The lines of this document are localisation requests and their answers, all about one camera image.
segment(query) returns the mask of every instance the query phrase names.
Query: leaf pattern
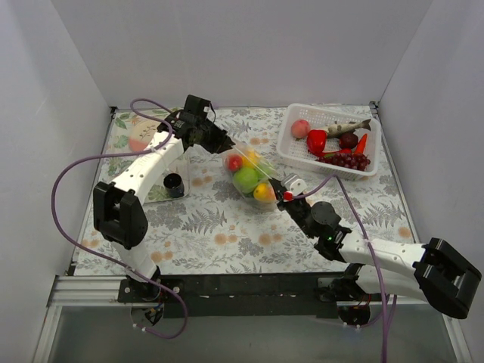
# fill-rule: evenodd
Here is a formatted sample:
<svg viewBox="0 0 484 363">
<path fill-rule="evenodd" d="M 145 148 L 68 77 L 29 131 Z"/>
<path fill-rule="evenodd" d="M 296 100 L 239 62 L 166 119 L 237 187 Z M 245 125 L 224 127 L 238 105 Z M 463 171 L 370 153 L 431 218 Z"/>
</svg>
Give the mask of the leaf pattern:
<svg viewBox="0 0 484 363">
<path fill-rule="evenodd" d="M 330 106 L 331 110 L 370 116 L 369 107 Z M 282 162 L 276 151 L 278 131 L 284 117 L 282 108 L 237 108 L 217 110 L 217 125 L 228 130 L 231 137 L 254 147 L 278 171 L 279 178 L 292 172 L 303 178 L 308 189 L 318 185 L 323 175 L 295 169 Z M 165 110 L 145 111 L 164 118 Z M 107 140 L 109 153 L 129 151 L 128 136 L 136 123 L 146 119 L 130 112 L 118 112 Z M 147 135 L 152 129 L 141 128 Z M 149 229 L 144 243 L 163 274 L 245 274 L 301 271 L 344 271 L 346 264 L 327 261 L 286 213 L 277 208 L 254 209 L 235 190 L 222 167 L 221 156 L 209 154 L 202 147 L 188 149 L 190 179 L 184 179 L 186 197 L 163 203 L 145 203 Z M 103 160 L 99 179 L 110 182 L 134 160 L 114 157 Z M 412 243 L 406 232 L 408 220 L 399 189 L 382 148 L 376 176 L 368 180 L 346 181 L 349 196 L 371 237 Z M 163 183 L 157 182 L 146 202 L 165 200 Z M 359 233 L 358 225 L 341 194 L 340 186 L 330 181 L 308 202 L 331 202 L 342 217 L 341 225 Z M 93 228 L 92 206 L 88 208 L 87 224 L 82 243 L 89 248 L 119 258 L 113 245 Z M 84 251 L 75 252 L 75 275 L 124 275 L 117 265 Z"/>
</svg>

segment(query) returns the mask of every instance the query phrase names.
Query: white plastic basket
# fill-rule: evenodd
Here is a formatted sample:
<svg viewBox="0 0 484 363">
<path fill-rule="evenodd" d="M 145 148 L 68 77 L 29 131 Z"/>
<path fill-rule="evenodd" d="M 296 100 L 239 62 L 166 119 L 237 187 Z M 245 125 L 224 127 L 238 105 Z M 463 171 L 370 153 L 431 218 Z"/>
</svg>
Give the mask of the white plastic basket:
<svg viewBox="0 0 484 363">
<path fill-rule="evenodd" d="M 290 132 L 291 126 L 298 119 L 308 121 L 311 129 L 320 129 L 334 123 L 358 123 L 368 118 L 351 113 L 329 111 L 321 107 L 309 106 L 308 104 L 291 104 L 286 110 L 277 145 L 278 153 L 282 156 L 284 163 L 313 172 L 338 174 L 339 177 L 349 180 L 358 180 L 364 176 L 372 176 L 377 173 L 378 164 L 380 163 L 381 125 L 374 118 L 370 121 L 371 131 L 366 129 L 357 129 L 355 131 L 359 138 L 368 133 L 365 155 L 371 160 L 371 164 L 364 172 L 316 161 L 318 158 L 308 152 L 306 139 L 296 140 Z M 324 152 L 337 151 L 339 149 L 338 139 L 330 138 L 326 142 Z"/>
</svg>

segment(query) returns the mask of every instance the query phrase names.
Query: wall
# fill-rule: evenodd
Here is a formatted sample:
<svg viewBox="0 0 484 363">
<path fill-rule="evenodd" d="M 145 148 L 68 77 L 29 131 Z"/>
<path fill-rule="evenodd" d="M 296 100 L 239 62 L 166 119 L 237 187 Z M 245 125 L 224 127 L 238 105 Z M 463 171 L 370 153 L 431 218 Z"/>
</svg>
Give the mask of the wall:
<svg viewBox="0 0 484 363">
<path fill-rule="evenodd" d="M 435 0 L 381 101 L 422 242 L 443 237 L 484 271 L 484 3 Z M 484 286 L 461 322 L 484 361 Z"/>
<path fill-rule="evenodd" d="M 380 100 L 431 0 L 53 0 L 109 105 Z"/>
<path fill-rule="evenodd" d="M 0 361 L 27 362 L 55 274 L 72 253 L 50 214 L 62 167 L 98 152 L 109 109 L 49 0 L 0 0 Z M 96 165 L 72 172 L 59 195 L 76 236 Z"/>
</svg>

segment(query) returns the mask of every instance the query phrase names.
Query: red grapes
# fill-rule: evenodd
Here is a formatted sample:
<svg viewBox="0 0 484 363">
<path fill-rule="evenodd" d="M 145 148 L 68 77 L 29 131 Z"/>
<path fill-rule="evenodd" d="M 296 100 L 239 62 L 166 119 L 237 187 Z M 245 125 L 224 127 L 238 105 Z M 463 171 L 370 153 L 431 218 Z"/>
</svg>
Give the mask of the red grapes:
<svg viewBox="0 0 484 363">
<path fill-rule="evenodd" d="M 342 166 L 343 168 L 360 170 L 364 172 L 371 161 L 363 154 L 334 154 L 320 157 L 319 162 Z"/>
</svg>

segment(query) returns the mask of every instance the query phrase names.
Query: red apple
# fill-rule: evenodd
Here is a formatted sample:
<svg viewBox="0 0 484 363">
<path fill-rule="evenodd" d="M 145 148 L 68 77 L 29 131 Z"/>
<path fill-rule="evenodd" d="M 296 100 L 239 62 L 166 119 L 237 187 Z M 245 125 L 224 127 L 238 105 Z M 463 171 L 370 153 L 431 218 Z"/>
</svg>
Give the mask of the red apple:
<svg viewBox="0 0 484 363">
<path fill-rule="evenodd" d="M 298 119 L 290 127 L 290 131 L 295 138 L 305 138 L 310 130 L 311 126 L 305 119 Z"/>
<path fill-rule="evenodd" d="M 242 167 L 242 157 L 240 155 L 231 155 L 227 158 L 227 169 L 236 172 Z"/>
</svg>

